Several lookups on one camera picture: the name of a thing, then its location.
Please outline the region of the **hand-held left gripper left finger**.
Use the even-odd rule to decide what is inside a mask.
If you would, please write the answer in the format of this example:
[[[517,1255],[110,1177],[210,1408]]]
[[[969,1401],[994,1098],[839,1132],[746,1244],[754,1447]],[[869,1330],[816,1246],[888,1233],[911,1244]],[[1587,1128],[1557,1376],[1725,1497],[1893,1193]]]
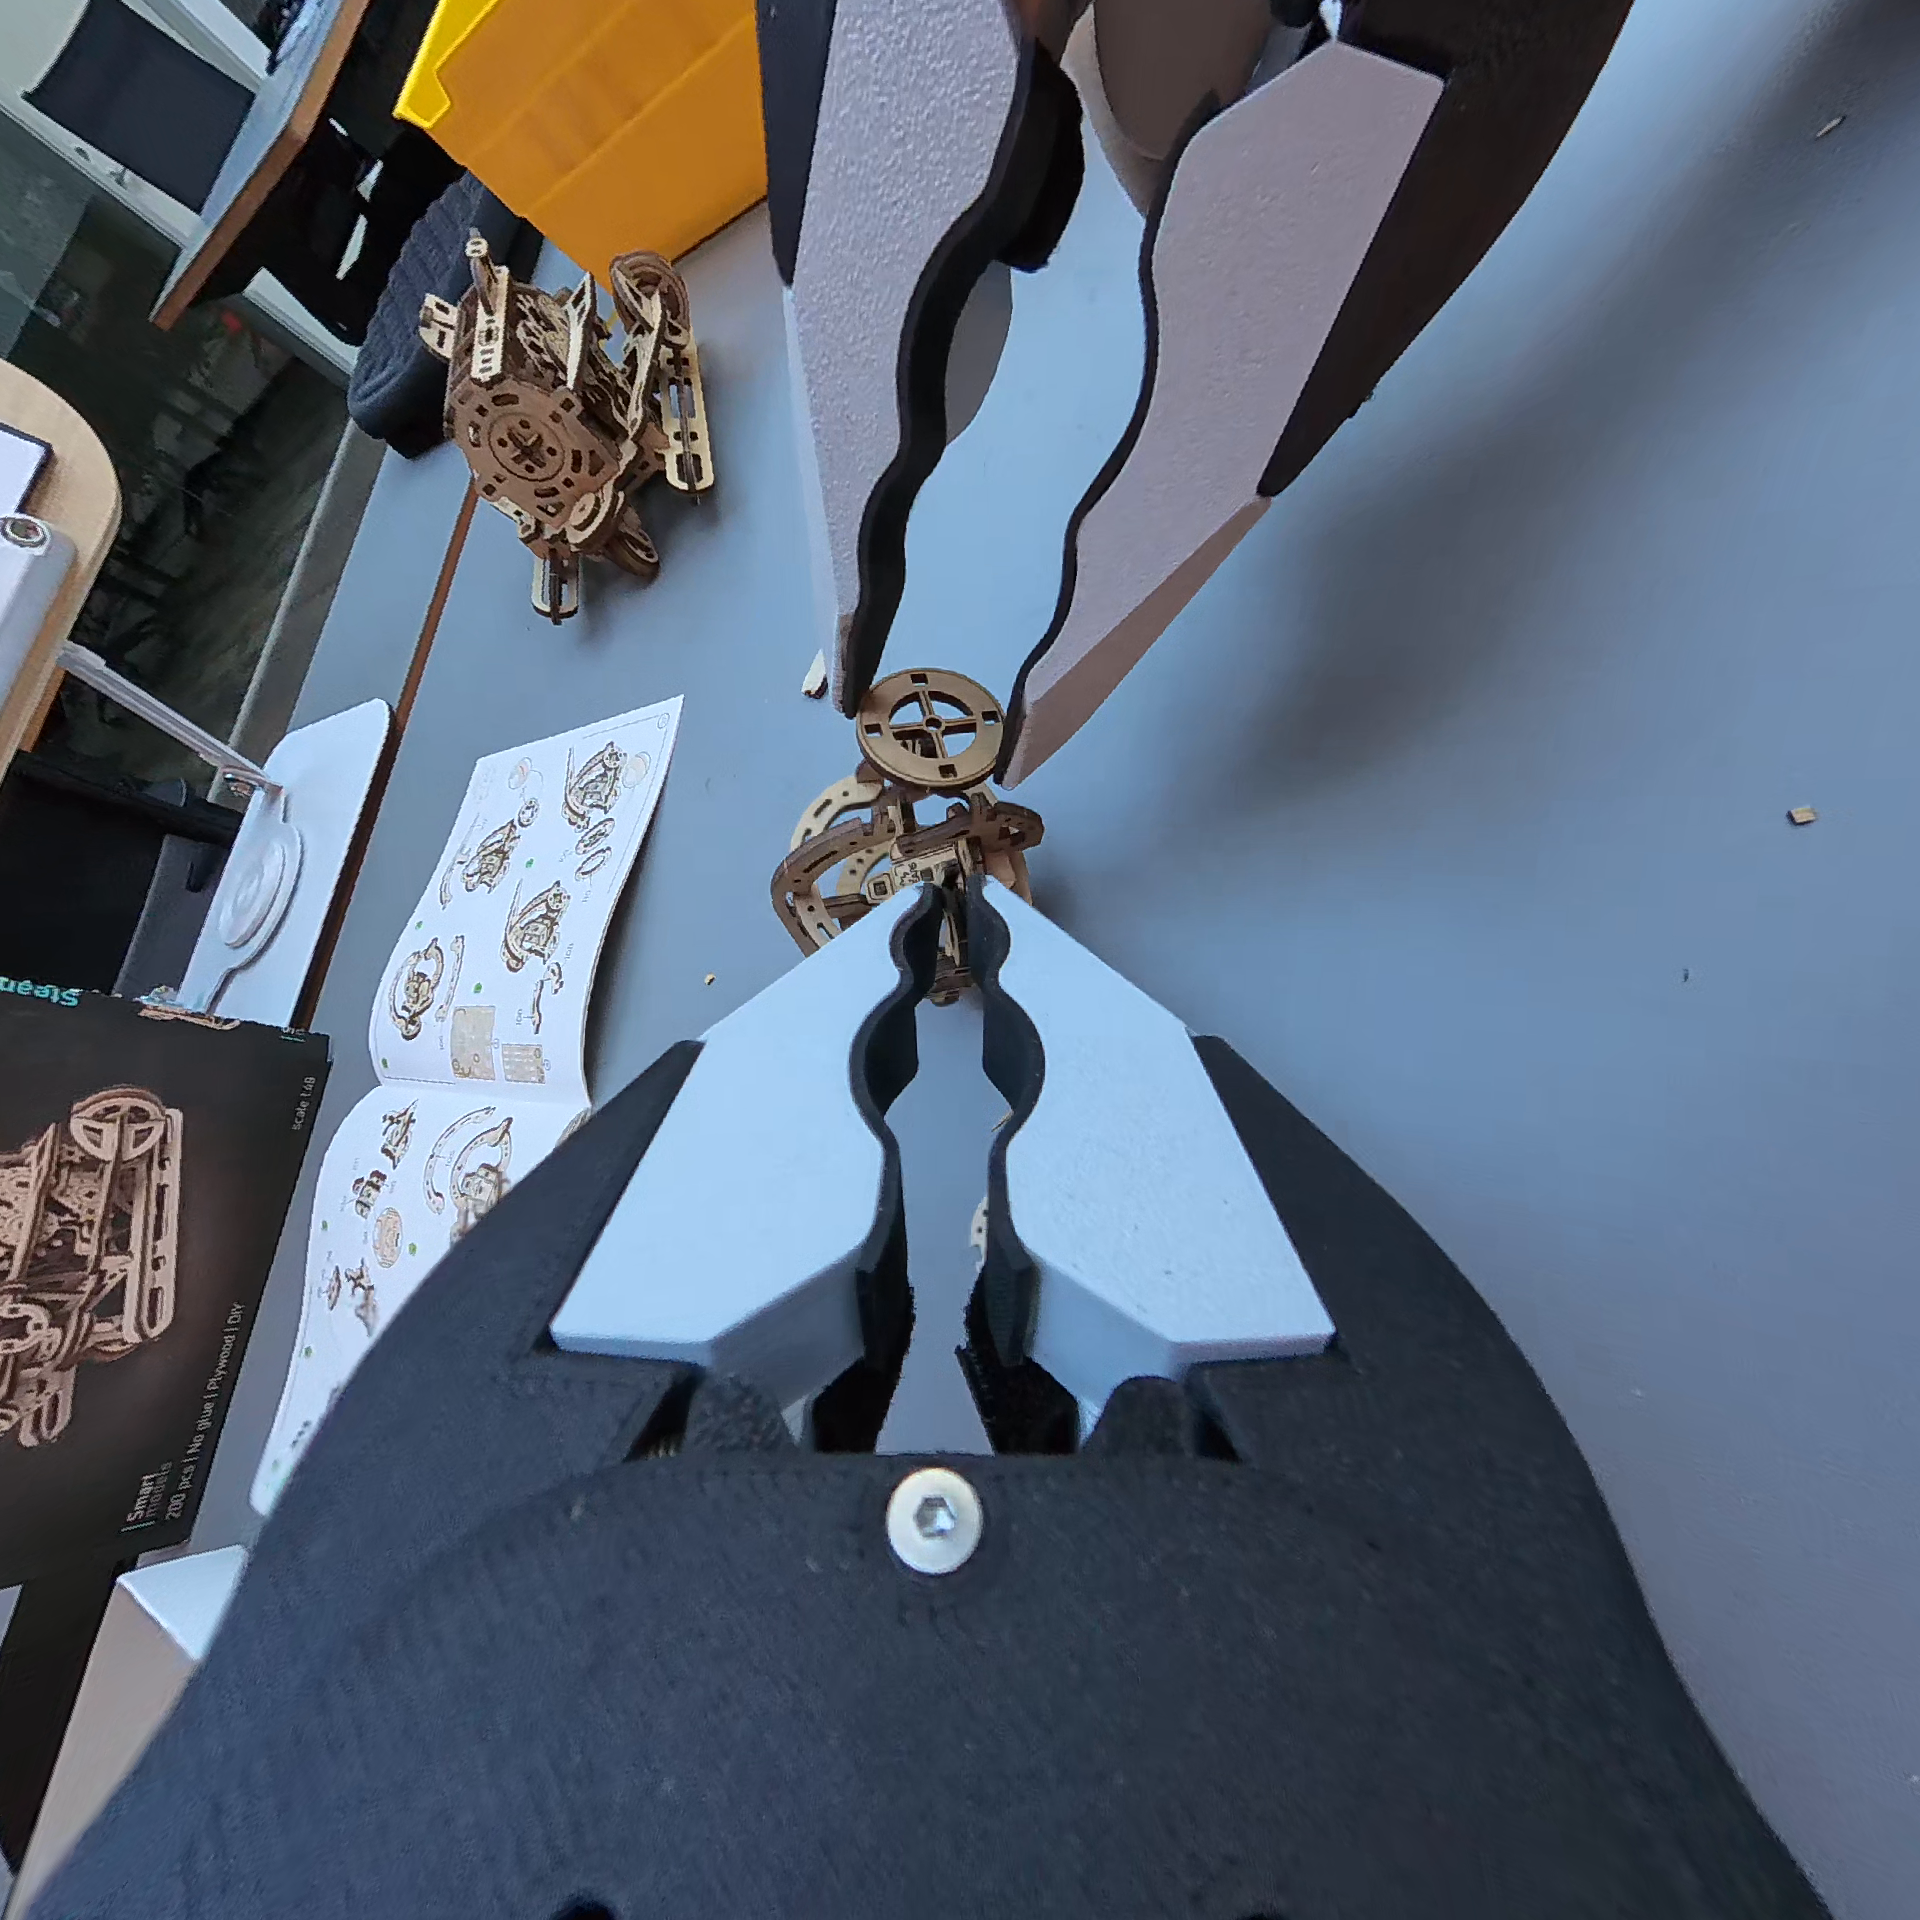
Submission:
[[[548,1317],[565,1347],[754,1376],[816,1447],[875,1447],[915,1330],[888,1103],[937,932],[944,895],[903,886],[703,1040]]]

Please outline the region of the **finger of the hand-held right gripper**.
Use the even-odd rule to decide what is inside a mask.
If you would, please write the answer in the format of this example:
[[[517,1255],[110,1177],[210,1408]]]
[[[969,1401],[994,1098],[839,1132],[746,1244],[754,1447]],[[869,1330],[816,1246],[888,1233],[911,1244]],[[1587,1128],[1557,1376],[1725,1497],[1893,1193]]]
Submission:
[[[1036,778],[1264,522],[1264,458],[1441,104],[1321,41],[1205,112],[1141,229],[1141,401],[1083,490],[994,778]]]
[[[881,676],[903,536],[944,439],[981,411],[1028,225],[1036,35],[1006,0],[839,9],[788,272],[796,449],[831,698]]]

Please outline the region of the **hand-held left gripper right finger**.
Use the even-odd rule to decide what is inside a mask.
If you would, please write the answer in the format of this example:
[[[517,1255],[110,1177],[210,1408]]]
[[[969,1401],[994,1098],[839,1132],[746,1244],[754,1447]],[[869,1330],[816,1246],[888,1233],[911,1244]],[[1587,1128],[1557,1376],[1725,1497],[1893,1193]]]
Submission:
[[[969,880],[987,1149],[962,1371],[987,1447],[1077,1447],[1125,1376],[1321,1358],[1336,1317],[1187,1019]]]

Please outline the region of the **small wooden model subassembly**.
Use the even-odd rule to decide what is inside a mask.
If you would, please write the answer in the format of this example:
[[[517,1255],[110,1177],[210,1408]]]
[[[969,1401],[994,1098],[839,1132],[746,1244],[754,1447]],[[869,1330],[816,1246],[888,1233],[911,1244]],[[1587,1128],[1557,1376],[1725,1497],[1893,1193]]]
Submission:
[[[1028,854],[1046,836],[1040,808],[1006,802],[994,788],[930,795],[859,763],[821,788],[788,856],[775,865],[775,906],[803,951],[831,946],[881,900],[911,886],[944,886],[944,932],[930,966],[930,1002],[962,1002],[969,977],[969,880],[987,874],[1014,895],[1036,895]]]

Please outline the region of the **round wooden wheel part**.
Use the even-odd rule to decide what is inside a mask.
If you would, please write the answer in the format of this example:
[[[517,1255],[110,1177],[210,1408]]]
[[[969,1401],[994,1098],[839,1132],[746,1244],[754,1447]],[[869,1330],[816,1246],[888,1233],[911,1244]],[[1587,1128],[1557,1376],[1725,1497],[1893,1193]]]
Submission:
[[[881,778],[969,795],[994,770],[1006,698],[962,670],[888,670],[869,684],[853,737]]]

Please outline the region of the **large assembled wooden model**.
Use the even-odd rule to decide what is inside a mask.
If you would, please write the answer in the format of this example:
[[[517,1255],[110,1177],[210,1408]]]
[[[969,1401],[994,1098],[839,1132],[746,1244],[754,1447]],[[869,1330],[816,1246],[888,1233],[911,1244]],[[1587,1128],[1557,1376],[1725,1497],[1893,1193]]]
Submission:
[[[713,490],[685,272],[662,252],[617,252],[617,326],[591,272],[548,296],[497,266],[481,229],[470,229],[470,296],[417,305],[417,337],[450,364],[450,439],[526,540],[542,617],[581,616],[584,556],[654,576],[632,512],[647,475]]]

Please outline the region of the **black model kit box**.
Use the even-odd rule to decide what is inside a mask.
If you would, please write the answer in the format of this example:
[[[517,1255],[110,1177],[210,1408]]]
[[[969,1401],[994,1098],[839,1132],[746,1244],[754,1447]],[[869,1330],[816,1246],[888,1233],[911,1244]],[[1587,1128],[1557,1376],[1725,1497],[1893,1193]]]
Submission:
[[[0,1585],[195,1530],[329,1040],[0,978]]]

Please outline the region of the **yellow plastic bin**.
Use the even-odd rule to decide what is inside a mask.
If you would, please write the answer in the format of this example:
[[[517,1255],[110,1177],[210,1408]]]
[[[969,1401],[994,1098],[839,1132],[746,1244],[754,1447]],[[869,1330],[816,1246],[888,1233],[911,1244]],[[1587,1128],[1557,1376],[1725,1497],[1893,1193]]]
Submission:
[[[571,266],[695,252],[767,199],[754,0],[443,0],[408,70],[417,120]]]

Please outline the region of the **white instruction booklet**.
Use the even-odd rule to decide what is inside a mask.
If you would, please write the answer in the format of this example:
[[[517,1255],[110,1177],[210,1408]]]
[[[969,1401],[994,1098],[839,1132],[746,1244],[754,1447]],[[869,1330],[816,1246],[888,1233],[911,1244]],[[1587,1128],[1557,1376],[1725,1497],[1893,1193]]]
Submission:
[[[274,1516],[354,1367],[427,1270],[584,1128],[584,1019],[685,698],[475,754],[430,886],[365,1002],[379,1090],[338,1117],[301,1330],[250,1472]]]

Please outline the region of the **black mesh chair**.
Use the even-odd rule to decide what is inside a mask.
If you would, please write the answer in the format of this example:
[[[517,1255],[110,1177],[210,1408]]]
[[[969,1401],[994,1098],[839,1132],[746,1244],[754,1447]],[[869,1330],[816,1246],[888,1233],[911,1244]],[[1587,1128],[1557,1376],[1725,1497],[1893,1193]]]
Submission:
[[[470,296],[470,229],[491,240],[491,262],[536,283],[542,229],[516,215],[475,172],[453,172],[413,225],[386,305],[365,314],[365,337],[354,350],[345,418],[398,449],[408,458],[430,454],[450,439],[450,364],[417,337],[417,305],[462,305]]]

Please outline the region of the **grey desk with wooden edge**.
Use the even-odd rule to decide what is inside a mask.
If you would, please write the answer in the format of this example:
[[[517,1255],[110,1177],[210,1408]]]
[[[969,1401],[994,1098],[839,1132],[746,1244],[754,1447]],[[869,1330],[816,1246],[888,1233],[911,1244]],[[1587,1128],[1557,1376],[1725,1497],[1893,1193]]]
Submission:
[[[301,307],[326,314],[361,215],[345,163],[329,163],[316,133],[361,22],[365,0],[301,9],[280,64],[261,81],[210,178],[195,229],[184,240],[184,262],[149,305],[161,333],[210,296],[242,296],[250,272],[274,272]]]

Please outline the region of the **clear plastic rod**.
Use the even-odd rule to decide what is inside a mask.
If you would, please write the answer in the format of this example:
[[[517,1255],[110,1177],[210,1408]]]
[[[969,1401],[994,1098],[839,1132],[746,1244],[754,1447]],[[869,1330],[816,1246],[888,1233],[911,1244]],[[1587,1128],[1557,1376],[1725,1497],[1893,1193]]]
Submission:
[[[121,670],[110,670],[110,657],[95,657],[77,644],[57,644],[57,670],[77,676],[77,684],[95,684],[100,698],[128,704],[161,737],[189,740],[220,778],[250,788],[250,795],[280,795],[280,778],[266,763],[250,763],[223,737],[210,737],[184,704],[164,704],[161,692],[142,692]]]

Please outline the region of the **white flat board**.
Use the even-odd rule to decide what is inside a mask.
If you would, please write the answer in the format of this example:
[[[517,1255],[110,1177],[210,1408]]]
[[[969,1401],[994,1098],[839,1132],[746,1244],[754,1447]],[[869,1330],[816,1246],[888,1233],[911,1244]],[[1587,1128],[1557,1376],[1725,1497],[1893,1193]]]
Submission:
[[[0,1649],[6,1920],[53,1883],[201,1669],[246,1544],[161,1566],[88,1559],[12,1592]]]

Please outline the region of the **white shelf unit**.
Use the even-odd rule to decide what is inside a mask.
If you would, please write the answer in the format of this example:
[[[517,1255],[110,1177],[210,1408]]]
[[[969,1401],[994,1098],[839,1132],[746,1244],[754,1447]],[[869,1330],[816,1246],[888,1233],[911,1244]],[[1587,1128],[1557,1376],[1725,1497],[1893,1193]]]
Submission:
[[[88,212],[184,247],[266,70],[223,9],[6,9],[6,305]]]

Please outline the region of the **round light wooden table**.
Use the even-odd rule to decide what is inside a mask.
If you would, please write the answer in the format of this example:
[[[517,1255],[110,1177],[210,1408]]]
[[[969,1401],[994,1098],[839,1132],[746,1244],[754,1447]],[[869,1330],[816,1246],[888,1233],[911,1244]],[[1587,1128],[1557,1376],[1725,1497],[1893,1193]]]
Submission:
[[[28,367],[0,364],[0,418],[25,423],[28,439],[53,449],[28,512],[62,536],[72,565],[62,587],[47,598],[47,631],[6,660],[6,698],[0,698],[0,763],[37,740],[53,698],[57,698],[57,644],[72,637],[117,536],[121,536],[121,483],[100,449],[100,431]]]

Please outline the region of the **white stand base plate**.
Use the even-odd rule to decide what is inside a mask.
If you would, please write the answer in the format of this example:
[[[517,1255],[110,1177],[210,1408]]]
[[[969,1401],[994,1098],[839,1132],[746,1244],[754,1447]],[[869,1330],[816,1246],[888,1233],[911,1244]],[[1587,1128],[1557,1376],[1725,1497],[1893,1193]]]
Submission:
[[[266,770],[280,778],[280,795],[250,795],[246,814],[280,802],[280,814],[301,829],[295,900],[274,925],[274,941],[250,958],[242,958],[220,941],[220,895],[210,895],[201,941],[195,941],[189,977],[177,990],[184,1009],[295,1023],[295,1002],[301,1002],[329,895],[345,880],[345,844],[361,829],[386,740],[393,740],[386,698],[361,698],[361,704],[326,713],[313,729],[289,729],[274,740]]]

